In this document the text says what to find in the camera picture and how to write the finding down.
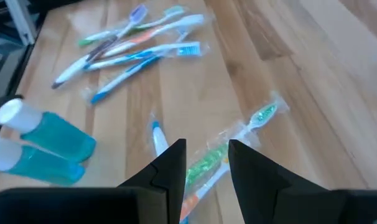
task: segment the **wood grain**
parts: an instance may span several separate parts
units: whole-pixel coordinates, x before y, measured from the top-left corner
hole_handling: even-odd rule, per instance
[[[86,0],[49,12],[18,89],[30,104],[98,140],[77,186],[114,187],[147,165],[154,158],[151,114],[170,143],[187,139],[189,165],[276,91],[290,110],[257,131],[259,152],[328,189],[377,189],[377,17],[365,19],[376,15],[370,8],[377,9],[377,0],[161,0],[165,8],[213,11],[215,21],[189,37],[207,42],[208,55],[162,60],[94,108],[80,92],[120,67],[51,90],[53,79],[86,52],[76,40],[125,18],[138,2]],[[18,139],[8,129],[2,135]],[[0,190],[18,186],[48,184],[0,174]],[[243,223],[230,174],[190,220]]]

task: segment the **wooden table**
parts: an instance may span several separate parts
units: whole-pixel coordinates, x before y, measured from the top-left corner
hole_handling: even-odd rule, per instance
[[[98,140],[77,186],[113,187],[152,161],[151,112],[169,142],[187,139],[190,163],[275,90],[291,110],[258,131],[260,152],[329,189],[377,189],[377,18],[367,17],[377,11],[377,0],[354,9],[355,0],[158,1],[193,12],[212,9],[217,20],[191,37],[208,42],[211,52],[201,60],[165,59],[94,108],[82,100],[82,89],[121,68],[95,72],[60,91],[50,85],[86,52],[76,46],[79,37],[124,19],[138,2],[86,0],[46,18],[18,92]],[[8,129],[1,134],[18,138]],[[20,186],[48,185],[0,174],[0,190]],[[191,219],[243,223],[229,174]]]

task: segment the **white bottle cap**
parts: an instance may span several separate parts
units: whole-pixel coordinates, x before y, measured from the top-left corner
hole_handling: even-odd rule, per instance
[[[0,138],[0,171],[12,169],[19,162],[21,154],[21,145],[12,140]]]
[[[0,107],[0,125],[19,131],[33,131],[42,120],[42,112],[23,103],[21,99],[9,100]]]

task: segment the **mouthwash bottle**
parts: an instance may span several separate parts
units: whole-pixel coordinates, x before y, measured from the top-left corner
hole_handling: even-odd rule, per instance
[[[10,100],[0,107],[0,125],[19,131],[21,139],[73,162],[89,158],[96,146],[91,136],[59,115],[39,111],[21,99]]]
[[[85,173],[76,162],[3,138],[0,138],[0,171],[58,185],[72,185]]]

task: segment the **blue liquid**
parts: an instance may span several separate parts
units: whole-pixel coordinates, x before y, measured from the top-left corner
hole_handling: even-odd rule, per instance
[[[40,124],[21,139],[33,142],[69,161],[81,162],[95,150],[96,140],[55,113],[44,112]]]
[[[32,146],[23,146],[19,162],[7,172],[53,184],[72,185],[83,176],[85,168]]]

